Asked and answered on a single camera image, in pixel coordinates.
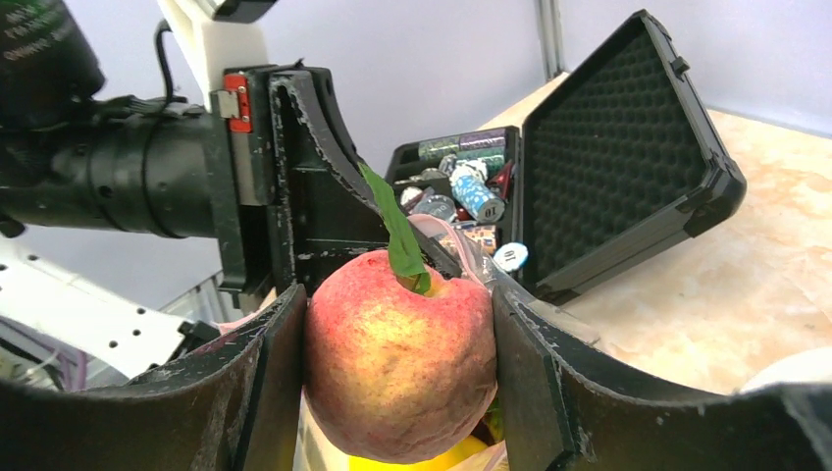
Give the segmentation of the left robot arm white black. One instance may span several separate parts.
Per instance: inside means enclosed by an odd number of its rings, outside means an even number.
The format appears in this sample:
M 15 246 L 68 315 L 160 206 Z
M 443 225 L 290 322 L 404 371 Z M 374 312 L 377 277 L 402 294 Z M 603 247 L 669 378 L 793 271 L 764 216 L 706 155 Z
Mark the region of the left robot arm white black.
M 1 229 L 211 237 L 221 289 L 252 310 L 387 247 L 384 188 L 332 77 L 271 65 L 268 1 L 164 1 L 158 98 L 98 99 L 104 76 L 62 1 L 1 5 Z

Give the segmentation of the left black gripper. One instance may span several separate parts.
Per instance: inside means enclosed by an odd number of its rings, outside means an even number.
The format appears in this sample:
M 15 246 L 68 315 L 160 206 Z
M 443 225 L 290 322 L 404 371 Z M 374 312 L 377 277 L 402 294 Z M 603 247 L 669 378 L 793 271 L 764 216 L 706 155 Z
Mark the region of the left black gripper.
M 203 141 L 223 291 L 251 312 L 270 291 L 315 290 L 389 234 L 328 69 L 229 70 Z

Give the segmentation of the white oval plastic basket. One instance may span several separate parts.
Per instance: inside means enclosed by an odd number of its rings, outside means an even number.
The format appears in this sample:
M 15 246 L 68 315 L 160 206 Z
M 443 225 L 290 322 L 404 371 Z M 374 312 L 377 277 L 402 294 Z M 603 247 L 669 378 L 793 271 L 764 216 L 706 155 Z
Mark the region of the white oval plastic basket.
M 778 360 L 755 374 L 740 393 L 747 393 L 776 384 L 830 384 L 831 347 L 809 349 Z

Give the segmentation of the pink toy peach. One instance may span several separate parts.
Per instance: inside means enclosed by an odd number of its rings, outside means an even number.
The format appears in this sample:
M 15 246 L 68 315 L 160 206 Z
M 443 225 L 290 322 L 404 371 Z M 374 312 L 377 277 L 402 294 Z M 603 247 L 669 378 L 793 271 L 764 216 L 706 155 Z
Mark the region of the pink toy peach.
M 369 167 L 390 235 L 329 275 L 305 316 L 303 391 L 326 438 L 385 463 L 463 441 L 496 393 L 494 315 L 480 283 L 427 266 L 390 185 Z

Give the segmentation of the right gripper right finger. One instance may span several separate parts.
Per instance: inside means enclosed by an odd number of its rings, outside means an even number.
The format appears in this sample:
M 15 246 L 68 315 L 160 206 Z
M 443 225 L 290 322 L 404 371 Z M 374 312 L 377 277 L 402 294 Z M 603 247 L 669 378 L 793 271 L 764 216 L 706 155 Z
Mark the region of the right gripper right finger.
M 831 389 L 704 392 L 633 368 L 493 294 L 514 470 L 827 470 Z

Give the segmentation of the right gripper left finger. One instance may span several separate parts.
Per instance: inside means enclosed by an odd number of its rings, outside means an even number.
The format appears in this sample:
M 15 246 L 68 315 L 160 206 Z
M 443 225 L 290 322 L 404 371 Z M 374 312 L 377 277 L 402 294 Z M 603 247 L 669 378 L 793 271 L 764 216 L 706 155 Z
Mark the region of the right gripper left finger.
M 305 288 L 119 387 L 3 383 L 5 470 L 288 470 L 302 384 Z

